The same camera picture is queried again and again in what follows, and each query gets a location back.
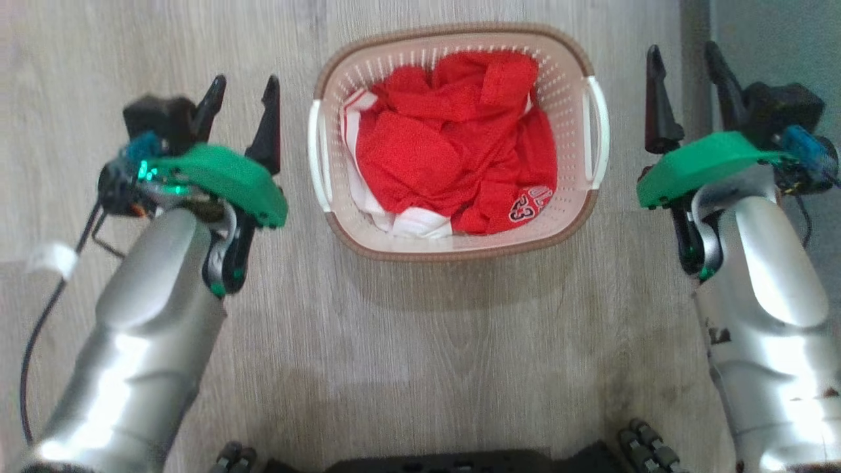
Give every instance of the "white fabric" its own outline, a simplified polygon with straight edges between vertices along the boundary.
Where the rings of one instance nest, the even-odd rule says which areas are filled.
[[[33,273],[39,269],[50,269],[61,274],[67,281],[73,274],[79,255],[64,243],[52,242],[40,245],[26,262],[26,273]]]
[[[365,89],[357,90],[341,106],[341,136],[351,152],[348,159],[347,180],[353,202],[359,210],[369,214],[374,225],[396,237],[440,238],[452,235],[450,218],[431,210],[410,207],[395,215],[385,211],[374,197],[357,164],[357,138],[362,111],[377,103],[377,96]]]
[[[527,114],[528,111],[532,109],[532,107],[534,107],[534,104],[532,103],[532,95],[529,93],[528,95],[526,95],[526,109],[523,110],[523,114]]]

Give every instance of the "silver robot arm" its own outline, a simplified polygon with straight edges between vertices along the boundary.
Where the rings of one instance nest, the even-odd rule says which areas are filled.
[[[246,281],[252,238],[286,221],[283,191],[272,181],[280,169],[279,81],[269,77],[243,155],[206,144],[225,84],[217,76],[198,105],[147,95],[124,109],[130,142],[100,173],[91,222],[99,210],[101,219],[163,213],[99,296],[61,400],[8,471],[163,470],[225,319],[222,299]],[[20,401],[25,431],[25,396]],[[253,455],[237,455],[250,470]]]
[[[171,210],[100,295],[96,326],[40,441],[10,471],[162,471],[225,319],[202,271],[210,229]]]
[[[762,171],[754,171],[760,182]],[[765,188],[772,189],[765,172]],[[721,265],[695,302],[737,470],[841,467],[841,356],[828,327],[826,292],[767,192],[731,202],[711,205],[724,209],[711,242]]]

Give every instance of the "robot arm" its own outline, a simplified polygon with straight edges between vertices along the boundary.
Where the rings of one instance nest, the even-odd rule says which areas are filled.
[[[649,74],[646,149],[664,154],[637,184],[672,212],[710,373],[736,446],[736,471],[841,467],[841,355],[826,292],[777,204],[837,185],[831,143],[811,136],[823,103],[799,84],[742,92],[714,43],[707,65],[727,131],[680,147],[665,91]],[[662,60],[653,46],[649,70]],[[659,91],[655,97],[652,91]]]
[[[244,156],[204,143],[224,90],[220,76],[198,107],[144,97],[124,111],[131,142],[103,169],[99,203],[110,215],[163,213],[100,295],[64,395],[11,471],[163,470],[225,319],[223,298],[245,282],[254,232],[286,218],[271,179],[278,80]]]

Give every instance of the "green plastic part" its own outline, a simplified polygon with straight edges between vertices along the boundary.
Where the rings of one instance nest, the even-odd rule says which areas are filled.
[[[224,146],[198,143],[179,157],[151,159],[141,163],[138,178],[163,182],[174,194],[183,186],[199,187],[243,209],[259,226],[279,228],[286,223],[286,199],[272,175]]]
[[[757,149],[738,131],[713,133],[663,156],[637,183],[637,198],[642,207],[656,208],[754,164],[789,158]]]
[[[703,282],[703,281],[706,281],[706,280],[708,280],[709,278],[711,278],[715,275],[716,275],[716,270],[715,269],[703,268],[701,270],[701,273],[698,274],[698,279],[700,279],[701,282]]]
[[[216,297],[224,297],[225,285],[222,283],[213,283],[210,285],[210,292],[212,292]]]

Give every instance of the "wall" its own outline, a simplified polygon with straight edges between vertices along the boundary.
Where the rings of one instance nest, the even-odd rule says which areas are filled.
[[[711,27],[742,87],[756,81],[803,84],[827,105],[817,133],[841,145],[841,2],[714,0]],[[831,310],[841,315],[841,190],[804,200],[814,223],[807,252],[829,294]],[[786,199],[784,205],[803,232],[795,201]]]

